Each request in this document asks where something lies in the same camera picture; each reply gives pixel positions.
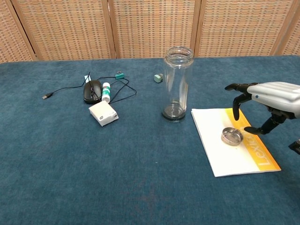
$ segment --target table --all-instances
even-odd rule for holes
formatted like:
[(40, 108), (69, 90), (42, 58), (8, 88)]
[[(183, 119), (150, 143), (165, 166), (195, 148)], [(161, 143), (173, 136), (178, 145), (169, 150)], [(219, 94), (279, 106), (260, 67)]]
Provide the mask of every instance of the table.
[[(191, 109), (231, 107), (239, 93), (224, 90), (230, 83), (300, 84), (300, 57), (195, 59), (181, 123), (160, 114), (163, 84), (153, 76), (162, 65), (162, 59), (0, 64), (0, 224), (299, 224), (300, 156), (288, 145), (300, 138), (300, 120), (261, 136), (282, 171), (215, 178)], [(42, 99), (81, 85), (89, 71), (92, 79), (122, 71), (137, 90), (112, 104), (119, 119), (105, 127), (90, 115), (83, 88)], [(270, 116), (254, 101), (241, 109), (256, 127)]]

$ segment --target booklet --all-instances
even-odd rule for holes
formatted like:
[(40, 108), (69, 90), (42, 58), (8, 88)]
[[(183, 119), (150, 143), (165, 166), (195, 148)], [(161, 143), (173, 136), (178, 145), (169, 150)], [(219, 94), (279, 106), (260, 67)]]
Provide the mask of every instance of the booklet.
[[(250, 124), (241, 110), (238, 121), (232, 108), (192, 109), (192, 116), (215, 177), (281, 170), (259, 136), (244, 130)], [(239, 129), (243, 134), (238, 146), (221, 140), (226, 127)]]

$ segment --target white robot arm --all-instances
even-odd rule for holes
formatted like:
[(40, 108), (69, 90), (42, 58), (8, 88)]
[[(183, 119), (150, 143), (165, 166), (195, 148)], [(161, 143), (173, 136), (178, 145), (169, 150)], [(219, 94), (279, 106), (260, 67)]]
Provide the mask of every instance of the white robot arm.
[[(286, 82), (232, 83), (225, 87), (225, 90), (237, 90), (243, 93), (233, 101), (235, 120), (238, 120), (240, 116), (240, 104), (249, 100), (264, 104), (271, 112), (271, 117), (260, 128), (244, 128), (245, 131), (254, 135), (267, 134), (286, 119), (300, 118), (300, 85)], [(295, 148), (293, 150), (300, 154), (300, 142), (298, 149), (299, 151)]]

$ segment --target clear glass bottle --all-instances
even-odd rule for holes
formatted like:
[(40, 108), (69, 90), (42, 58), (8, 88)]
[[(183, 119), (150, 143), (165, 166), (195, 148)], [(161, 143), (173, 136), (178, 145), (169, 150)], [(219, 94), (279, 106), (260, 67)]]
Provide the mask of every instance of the clear glass bottle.
[(162, 115), (174, 122), (185, 116), (187, 109), (188, 83), (194, 62), (193, 50), (186, 47), (172, 47), (164, 60), (164, 93)]

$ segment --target black cable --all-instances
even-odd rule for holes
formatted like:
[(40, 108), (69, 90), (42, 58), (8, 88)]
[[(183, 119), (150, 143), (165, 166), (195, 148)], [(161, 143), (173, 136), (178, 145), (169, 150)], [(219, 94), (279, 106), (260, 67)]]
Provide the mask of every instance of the black cable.
[(94, 87), (92, 87), (92, 85), (90, 84), (90, 81), (91, 81), (91, 80), (90, 80), (90, 78), (89, 78), (89, 82), (88, 82), (88, 83), (89, 83), (89, 85), (90, 85), (90, 89), (91, 89), (91, 90), (92, 90), (92, 92), (93, 92), (93, 95), (96, 95), (96, 97), (97, 97), (97, 100), (101, 101), (101, 100), (100, 100), (100, 98), (98, 97), (98, 95), (96, 94)]
[[(130, 86), (128, 85), (129, 80), (127, 80), (127, 79), (125, 79), (125, 78), (123, 78), (123, 79), (126, 80), (127, 83), (124, 83), (123, 81), (115, 81), (115, 82), (112, 83), (112, 85), (113, 85), (113, 84), (116, 83), (116, 82), (121, 82), (121, 83), (123, 83), (124, 85), (123, 85), (123, 86), (117, 91), (117, 93), (113, 96), (112, 101), (110, 102), (110, 104), (111, 104), (111, 103), (115, 103), (115, 102), (119, 102), (119, 101), (124, 100), (124, 99), (126, 99), (126, 98), (130, 98), (130, 97), (135, 96), (135, 95), (137, 94), (136, 89), (134, 89), (134, 88), (132, 88), (132, 87), (130, 87)], [(115, 99), (115, 97), (117, 96), (117, 94), (118, 94), (118, 93), (122, 90), (122, 88), (124, 88), (125, 86), (129, 87), (129, 88), (130, 88), (131, 90), (133, 90), (135, 93), (132, 94), (132, 95), (130, 95), (130, 96), (127, 96), (127, 97), (121, 98), (121, 99), (119, 99), (119, 100), (113, 101), (113, 100)]]
[(57, 90), (55, 90), (55, 91), (53, 91), (53, 92), (50, 92), (50, 93), (48, 93), (48, 94), (45, 94), (45, 95), (42, 97), (42, 99), (45, 100), (45, 99), (47, 99), (47, 98), (50, 98), (55, 92), (57, 92), (57, 91), (59, 91), (59, 90), (70, 89), (70, 88), (80, 88), (80, 87), (82, 87), (82, 86), (84, 85), (84, 83), (86, 82), (86, 79), (84, 80), (84, 82), (83, 82), (82, 85), (80, 85), (80, 86), (59, 88), (59, 89), (57, 89)]
[[(116, 79), (116, 77), (114, 77), (114, 76), (103, 76), (103, 77), (99, 77), (97, 80), (103, 79), (103, 78), (114, 78), (114, 79)], [(90, 72), (88, 73), (88, 75), (87, 75), (87, 77), (85, 78), (85, 80), (84, 80), (84, 82), (82, 83), (82, 85), (80, 85), (80, 86), (74, 86), (74, 87), (65, 87), (65, 88), (57, 89), (57, 90), (55, 90), (55, 91), (53, 91), (53, 92), (50, 92), (50, 93), (44, 95), (44, 96), (43, 96), (43, 99), (50, 98), (55, 92), (60, 91), (60, 90), (64, 90), (64, 89), (72, 89), (72, 88), (80, 88), (80, 87), (82, 87), (82, 86), (84, 85), (84, 83), (86, 82), (87, 79), (89, 79), (89, 82), (90, 82)], [(126, 78), (121, 78), (121, 79), (127, 81), (127, 83), (124, 83), (123, 81), (120, 81), (120, 80), (116, 80), (115, 82), (111, 83), (111, 85), (113, 85), (113, 84), (116, 83), (116, 82), (121, 82), (121, 83), (123, 83), (124, 85), (123, 85), (123, 86), (117, 91), (117, 93), (112, 97), (110, 103), (119, 102), (119, 101), (121, 101), (121, 100), (124, 100), (124, 99), (126, 99), (126, 98), (130, 98), (130, 97), (135, 96), (135, 95), (137, 94), (137, 91), (136, 91), (134, 88), (132, 88), (132, 87), (130, 87), (130, 86), (128, 85), (128, 84), (129, 84), (129, 80), (128, 80), (128, 79), (126, 79)], [(127, 96), (127, 97), (121, 98), (121, 99), (119, 99), (119, 100), (113, 101), (113, 100), (117, 97), (117, 95), (119, 94), (119, 92), (120, 92), (125, 86), (129, 87), (129, 88), (130, 88), (131, 90), (133, 90), (135, 93), (132, 94), (132, 95), (130, 95), (130, 96)], [(94, 90), (94, 88), (91, 86), (91, 84), (90, 84), (90, 88), (92, 89), (94, 95), (96, 95), (97, 99), (100, 100), (100, 98), (99, 98), (98, 95), (95, 93), (95, 90)]]
[[(104, 76), (104, 77), (99, 77), (97, 80), (102, 79), (102, 78), (114, 78), (114, 79), (116, 79), (114, 76)], [(132, 88), (132, 87), (130, 87), (130, 86), (128, 85), (128, 84), (129, 84), (129, 80), (128, 80), (128, 79), (126, 79), (126, 78), (121, 78), (121, 79), (126, 80), (127, 83), (124, 83), (123, 81), (120, 81), (120, 80), (116, 80), (115, 82), (111, 83), (111, 85), (113, 85), (113, 84), (116, 83), (116, 82), (121, 82), (121, 83), (123, 83), (124, 85), (123, 85), (123, 86), (117, 91), (117, 93), (112, 97), (112, 99), (111, 99), (111, 101), (110, 101), (110, 104), (111, 104), (111, 103), (115, 103), (115, 102), (119, 102), (119, 101), (124, 100), (124, 99), (126, 99), (126, 98), (130, 98), (130, 97), (135, 96), (135, 95), (137, 94), (137, 91), (136, 91), (134, 88)], [(119, 99), (119, 100), (117, 100), (117, 101), (113, 101), (113, 100), (117, 97), (117, 95), (119, 94), (119, 92), (120, 92), (125, 86), (129, 87), (129, 88), (130, 88), (131, 90), (133, 90), (135, 93), (134, 93), (133, 95), (130, 95), (130, 96), (121, 98), (121, 99)]]

